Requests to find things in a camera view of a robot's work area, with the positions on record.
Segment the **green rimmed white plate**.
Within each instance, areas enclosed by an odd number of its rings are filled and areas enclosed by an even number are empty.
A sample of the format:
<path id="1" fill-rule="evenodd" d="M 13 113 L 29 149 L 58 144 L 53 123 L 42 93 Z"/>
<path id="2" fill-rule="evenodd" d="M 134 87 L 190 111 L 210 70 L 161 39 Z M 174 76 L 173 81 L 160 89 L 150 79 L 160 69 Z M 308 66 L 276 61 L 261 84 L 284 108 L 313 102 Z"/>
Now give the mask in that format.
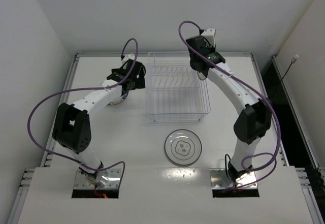
<path id="1" fill-rule="evenodd" d="M 122 103 L 127 97 L 128 97 L 128 93 L 125 93 L 125 94 L 121 95 L 120 97 L 118 97 L 117 99 L 111 101 L 108 105 L 109 106 L 118 105 L 118 104 Z"/>

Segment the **orange sunburst ceramic plate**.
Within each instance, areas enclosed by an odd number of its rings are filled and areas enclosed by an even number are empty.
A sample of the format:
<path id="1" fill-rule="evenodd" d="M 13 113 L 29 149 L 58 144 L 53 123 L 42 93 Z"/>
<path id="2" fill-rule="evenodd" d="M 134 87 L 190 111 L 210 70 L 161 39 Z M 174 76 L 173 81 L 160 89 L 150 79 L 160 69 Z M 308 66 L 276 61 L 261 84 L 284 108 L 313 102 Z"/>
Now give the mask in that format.
<path id="1" fill-rule="evenodd" d="M 197 74 L 198 74 L 198 78 L 202 81 L 206 80 L 207 79 L 207 73 L 206 72 L 199 72 L 197 71 Z"/>

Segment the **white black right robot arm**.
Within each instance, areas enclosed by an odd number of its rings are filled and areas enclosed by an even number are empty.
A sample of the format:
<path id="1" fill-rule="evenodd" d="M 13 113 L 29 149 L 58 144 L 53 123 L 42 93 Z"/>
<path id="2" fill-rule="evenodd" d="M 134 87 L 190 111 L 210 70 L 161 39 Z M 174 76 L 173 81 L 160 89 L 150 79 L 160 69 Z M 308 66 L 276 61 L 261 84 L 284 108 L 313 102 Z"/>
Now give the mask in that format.
<path id="1" fill-rule="evenodd" d="M 265 101 L 234 79 L 224 57 L 208 46 L 206 38 L 199 35 L 186 39 L 186 43 L 191 47 L 188 50 L 191 68 L 217 85 L 238 113 L 234 124 L 237 143 L 226 171 L 228 178 L 235 181 L 252 169 L 252 160 L 243 158 L 254 155 L 271 126 L 271 111 Z"/>

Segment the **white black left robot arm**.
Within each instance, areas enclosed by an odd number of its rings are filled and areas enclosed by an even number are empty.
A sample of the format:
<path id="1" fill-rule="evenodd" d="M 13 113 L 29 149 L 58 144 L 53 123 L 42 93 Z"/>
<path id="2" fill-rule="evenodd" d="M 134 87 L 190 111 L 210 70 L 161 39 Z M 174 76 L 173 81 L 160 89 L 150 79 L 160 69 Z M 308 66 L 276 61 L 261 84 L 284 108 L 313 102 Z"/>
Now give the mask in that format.
<path id="1" fill-rule="evenodd" d="M 90 146 L 91 120 L 105 106 L 123 101 L 129 91 L 144 89 L 145 74 L 145 66 L 131 55 L 121 67 L 111 70 L 100 89 L 57 108 L 52 138 L 71 153 L 81 172 L 94 182 L 107 171 Z"/>

